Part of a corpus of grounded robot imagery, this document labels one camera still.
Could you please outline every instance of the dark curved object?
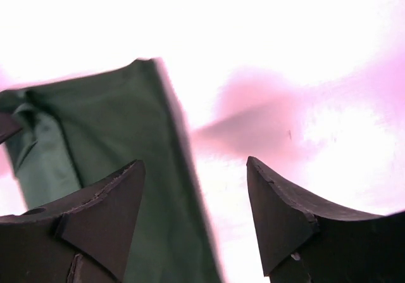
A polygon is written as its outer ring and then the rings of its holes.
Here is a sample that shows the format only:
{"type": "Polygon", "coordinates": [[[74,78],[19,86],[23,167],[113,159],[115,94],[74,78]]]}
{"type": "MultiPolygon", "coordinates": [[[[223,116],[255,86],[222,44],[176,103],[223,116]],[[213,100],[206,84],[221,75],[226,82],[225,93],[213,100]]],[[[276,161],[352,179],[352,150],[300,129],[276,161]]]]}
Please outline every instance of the dark curved object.
{"type": "Polygon", "coordinates": [[[271,283],[405,282],[405,212],[385,217],[346,208],[253,157],[247,186],[271,283]]]}
{"type": "Polygon", "coordinates": [[[52,203],[0,217],[0,282],[122,282],[144,180],[143,162],[134,161],[52,203]]]}

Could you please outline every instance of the black plastic piece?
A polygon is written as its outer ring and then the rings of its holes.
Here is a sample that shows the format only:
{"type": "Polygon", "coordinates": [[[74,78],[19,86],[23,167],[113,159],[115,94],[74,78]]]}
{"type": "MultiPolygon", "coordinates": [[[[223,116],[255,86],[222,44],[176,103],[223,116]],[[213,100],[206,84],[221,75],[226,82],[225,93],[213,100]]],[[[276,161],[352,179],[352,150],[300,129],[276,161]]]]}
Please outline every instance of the black plastic piece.
{"type": "Polygon", "coordinates": [[[247,185],[271,283],[405,282],[405,212],[385,217],[346,208],[253,157],[247,185]]]}
{"type": "Polygon", "coordinates": [[[143,162],[134,161],[57,201],[0,217],[0,282],[122,282],[144,180],[143,162]]]}

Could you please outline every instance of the dark green bag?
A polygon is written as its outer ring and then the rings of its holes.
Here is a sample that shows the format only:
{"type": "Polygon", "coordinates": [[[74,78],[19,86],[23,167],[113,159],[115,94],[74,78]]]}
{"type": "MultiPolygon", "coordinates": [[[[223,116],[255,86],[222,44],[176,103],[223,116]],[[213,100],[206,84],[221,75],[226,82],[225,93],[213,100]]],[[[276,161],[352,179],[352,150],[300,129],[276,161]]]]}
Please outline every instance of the dark green bag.
{"type": "Polygon", "coordinates": [[[3,91],[0,111],[12,113],[23,126],[6,145],[29,208],[91,185],[135,159],[145,162],[144,196],[124,282],[221,281],[153,60],[3,91]]]}

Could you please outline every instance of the dark green cloth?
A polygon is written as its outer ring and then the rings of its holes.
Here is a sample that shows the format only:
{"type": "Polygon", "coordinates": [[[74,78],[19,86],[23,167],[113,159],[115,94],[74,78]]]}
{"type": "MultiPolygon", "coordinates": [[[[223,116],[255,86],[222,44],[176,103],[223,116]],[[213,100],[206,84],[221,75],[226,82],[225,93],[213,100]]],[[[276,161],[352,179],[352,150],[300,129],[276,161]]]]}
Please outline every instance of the dark green cloth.
{"type": "Polygon", "coordinates": [[[125,282],[220,282],[153,60],[3,91],[0,111],[13,113],[24,127],[6,145],[29,208],[90,185],[132,160],[143,160],[146,183],[125,282]]]}

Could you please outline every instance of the green fabric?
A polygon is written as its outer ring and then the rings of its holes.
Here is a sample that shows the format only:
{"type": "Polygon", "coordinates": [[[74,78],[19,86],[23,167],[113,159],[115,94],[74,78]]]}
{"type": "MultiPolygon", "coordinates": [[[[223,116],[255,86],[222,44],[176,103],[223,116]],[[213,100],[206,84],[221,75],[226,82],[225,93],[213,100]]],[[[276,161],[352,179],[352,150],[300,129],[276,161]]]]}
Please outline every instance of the green fabric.
{"type": "Polygon", "coordinates": [[[220,282],[153,60],[3,91],[0,111],[13,113],[24,126],[6,145],[29,208],[90,185],[134,159],[145,162],[146,184],[124,282],[220,282]]]}

